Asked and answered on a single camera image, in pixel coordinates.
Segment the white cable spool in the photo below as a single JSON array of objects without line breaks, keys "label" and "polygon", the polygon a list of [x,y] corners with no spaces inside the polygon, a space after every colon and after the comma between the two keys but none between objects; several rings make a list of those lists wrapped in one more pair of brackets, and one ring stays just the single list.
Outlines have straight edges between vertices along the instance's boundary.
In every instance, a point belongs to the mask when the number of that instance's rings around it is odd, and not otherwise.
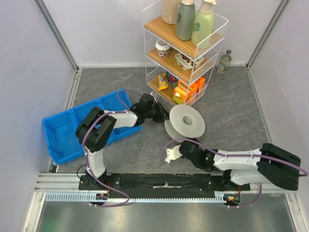
[{"label": "white cable spool", "polygon": [[183,142],[186,138],[199,138],[206,130],[201,114],[185,104],[173,106],[169,113],[169,119],[166,119],[164,124],[168,135],[178,143]]}]

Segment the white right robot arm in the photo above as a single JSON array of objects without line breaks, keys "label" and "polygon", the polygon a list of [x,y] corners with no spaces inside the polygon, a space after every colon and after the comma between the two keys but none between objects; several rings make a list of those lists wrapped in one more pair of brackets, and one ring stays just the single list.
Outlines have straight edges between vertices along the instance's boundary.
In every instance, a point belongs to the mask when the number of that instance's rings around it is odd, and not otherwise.
[{"label": "white right robot arm", "polygon": [[221,184],[226,190],[253,183],[271,183],[281,189],[298,190],[301,159],[270,143],[256,150],[229,152],[202,149],[196,143],[185,141],[179,153],[203,171],[223,171]]}]

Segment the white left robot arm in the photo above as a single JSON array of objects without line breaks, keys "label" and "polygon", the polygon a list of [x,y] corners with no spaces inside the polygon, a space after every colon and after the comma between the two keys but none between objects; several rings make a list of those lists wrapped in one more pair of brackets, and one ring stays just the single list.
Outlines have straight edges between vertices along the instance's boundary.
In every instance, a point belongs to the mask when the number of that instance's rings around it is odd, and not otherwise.
[{"label": "white left robot arm", "polygon": [[95,190],[106,186],[103,148],[114,129],[137,127],[146,119],[152,119],[155,123],[169,119],[169,112],[151,94],[142,94],[138,103],[125,107],[123,111],[105,111],[94,107],[75,131],[84,150],[89,185]]}]

